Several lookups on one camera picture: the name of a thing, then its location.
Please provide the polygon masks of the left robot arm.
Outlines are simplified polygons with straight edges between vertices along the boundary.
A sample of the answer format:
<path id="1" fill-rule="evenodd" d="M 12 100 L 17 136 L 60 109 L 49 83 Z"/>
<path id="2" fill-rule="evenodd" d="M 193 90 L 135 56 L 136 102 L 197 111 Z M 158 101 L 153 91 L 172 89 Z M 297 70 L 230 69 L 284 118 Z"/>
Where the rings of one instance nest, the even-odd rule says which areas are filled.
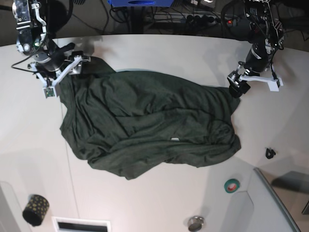
<path id="1" fill-rule="evenodd" d="M 235 35 L 227 25 L 226 12 L 241 3 L 244 16 L 250 23 L 246 36 Z M 234 39 L 248 41 L 252 46 L 245 61 L 239 61 L 237 68 L 228 76 L 229 92 L 239 98 L 251 88 L 249 81 L 267 83 L 270 91 L 278 92 L 283 86 L 273 66 L 273 59 L 278 50 L 283 49 L 284 33 L 282 23 L 275 20 L 269 0 L 233 0 L 225 5 L 220 14 L 223 28 Z"/>

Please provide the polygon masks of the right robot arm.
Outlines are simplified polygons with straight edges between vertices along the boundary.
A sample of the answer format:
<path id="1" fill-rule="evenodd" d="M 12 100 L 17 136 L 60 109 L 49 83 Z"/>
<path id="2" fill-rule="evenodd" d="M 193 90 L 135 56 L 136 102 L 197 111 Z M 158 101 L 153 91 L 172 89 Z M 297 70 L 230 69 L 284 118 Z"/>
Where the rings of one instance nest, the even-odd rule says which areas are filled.
<path id="1" fill-rule="evenodd" d="M 54 38 L 69 22 L 77 4 L 78 0 L 70 0 L 66 8 L 59 0 L 13 1 L 12 12 L 18 32 L 16 48 L 26 58 L 11 65 L 11 68 L 56 79 L 57 72 L 74 61 L 65 53 L 72 51 L 75 44 L 59 47 Z"/>

